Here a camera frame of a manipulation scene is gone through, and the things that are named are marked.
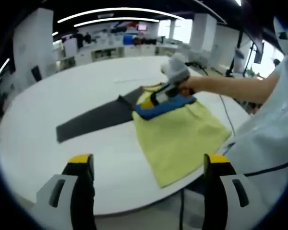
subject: window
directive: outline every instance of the window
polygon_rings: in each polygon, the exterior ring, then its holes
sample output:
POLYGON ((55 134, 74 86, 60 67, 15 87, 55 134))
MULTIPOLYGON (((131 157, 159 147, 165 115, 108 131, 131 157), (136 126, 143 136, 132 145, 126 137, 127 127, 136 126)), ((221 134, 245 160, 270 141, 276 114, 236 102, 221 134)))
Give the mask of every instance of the window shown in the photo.
POLYGON ((251 53, 251 58, 247 66, 247 69, 252 68, 255 74, 259 73, 260 76, 264 78, 268 77, 275 69, 275 66, 273 63, 274 59, 277 58, 280 61, 284 59, 284 55, 267 41, 264 41, 263 58, 262 58, 261 64, 254 63, 255 55, 256 55, 256 52, 253 51, 251 53))
POLYGON ((176 20, 173 39, 189 43, 192 32, 192 19, 176 20))
POLYGON ((171 20, 161 20, 159 22, 158 37, 165 36, 165 38, 169 38, 170 24, 171 20))

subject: floor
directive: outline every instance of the floor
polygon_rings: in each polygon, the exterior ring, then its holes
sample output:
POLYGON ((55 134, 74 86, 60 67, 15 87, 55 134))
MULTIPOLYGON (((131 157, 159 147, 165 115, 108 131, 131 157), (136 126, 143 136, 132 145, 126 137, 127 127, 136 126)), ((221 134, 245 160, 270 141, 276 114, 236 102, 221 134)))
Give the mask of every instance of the floor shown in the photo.
MULTIPOLYGON (((204 220, 204 197, 188 189, 185 193, 183 229, 199 230, 204 220)), ((15 199, 27 211, 34 205, 14 194, 15 199)), ((177 230, 179 229, 180 192, 142 209, 114 215, 95 217, 98 230, 177 230)))

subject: dark gray cloth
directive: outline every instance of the dark gray cloth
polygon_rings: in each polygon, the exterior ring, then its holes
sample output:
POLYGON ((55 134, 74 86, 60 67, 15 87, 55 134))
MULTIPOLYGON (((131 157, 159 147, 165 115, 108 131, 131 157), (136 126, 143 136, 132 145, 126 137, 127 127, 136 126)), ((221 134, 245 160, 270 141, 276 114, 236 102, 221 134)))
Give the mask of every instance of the dark gray cloth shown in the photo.
POLYGON ((132 121, 133 108, 143 92, 143 88, 139 87, 125 96, 119 96, 115 101, 92 109, 57 126, 57 141, 62 143, 83 134, 132 121))

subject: white table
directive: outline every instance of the white table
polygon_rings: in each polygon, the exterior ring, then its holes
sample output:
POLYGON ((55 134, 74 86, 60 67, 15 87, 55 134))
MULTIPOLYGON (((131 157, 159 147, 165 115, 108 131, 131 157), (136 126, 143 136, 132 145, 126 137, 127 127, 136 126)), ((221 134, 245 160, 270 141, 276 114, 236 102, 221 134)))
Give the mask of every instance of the white table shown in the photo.
MULTIPOLYGON (((11 189, 35 202, 36 192, 42 185, 54 174, 61 173, 68 159, 84 153, 92 153, 95 159, 96 215, 146 206, 198 178, 203 168, 159 188, 132 122, 62 144, 56 141, 57 125, 140 85, 165 81, 160 64, 167 59, 130 57, 95 62, 60 72, 19 94, 0 125, 0 166, 11 189)), ((201 92, 196 97, 230 129, 218 95, 201 92)), ((224 100, 237 129, 249 116, 234 100, 227 97, 224 100)))

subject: white wall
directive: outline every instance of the white wall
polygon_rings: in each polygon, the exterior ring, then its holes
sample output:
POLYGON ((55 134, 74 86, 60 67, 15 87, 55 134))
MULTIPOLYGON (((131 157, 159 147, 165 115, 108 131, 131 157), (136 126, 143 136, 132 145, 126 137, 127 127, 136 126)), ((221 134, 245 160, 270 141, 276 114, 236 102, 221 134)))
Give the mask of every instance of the white wall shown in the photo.
POLYGON ((196 52, 212 51, 216 33, 216 19, 209 14, 196 13, 192 24, 190 47, 196 52))
MULTIPOLYGON (((220 65, 229 67, 234 54, 235 47, 237 46, 239 37, 239 31, 234 30, 225 26, 217 25, 216 26, 216 35, 214 39, 214 45, 218 45, 221 49, 220 65)), ((246 34, 243 34, 241 42, 241 52, 244 54, 244 62, 247 61, 248 53, 251 47, 251 40, 246 34)))
POLYGON ((204 34, 203 50, 212 51, 216 35, 216 19, 207 15, 206 32, 204 34))
POLYGON ((21 91, 35 83, 31 73, 34 66, 38 66, 42 78, 46 78, 47 65, 54 62, 52 20, 53 11, 39 8, 14 30, 14 79, 21 91))
MULTIPOLYGON (((97 35, 98 32, 102 31, 103 29, 112 29, 118 22, 111 22, 111 23, 100 23, 100 24, 93 24, 88 25, 84 27, 77 28, 79 30, 79 33, 85 35, 87 32, 91 35, 97 35)), ((119 26, 126 25, 130 22, 124 22, 120 24, 119 26)), ((145 35, 150 37, 157 37, 158 34, 158 27, 159 23, 146 23, 146 22, 140 22, 147 25, 147 31, 142 31, 145 35)), ((136 28, 128 28, 127 33, 139 33, 136 28)))

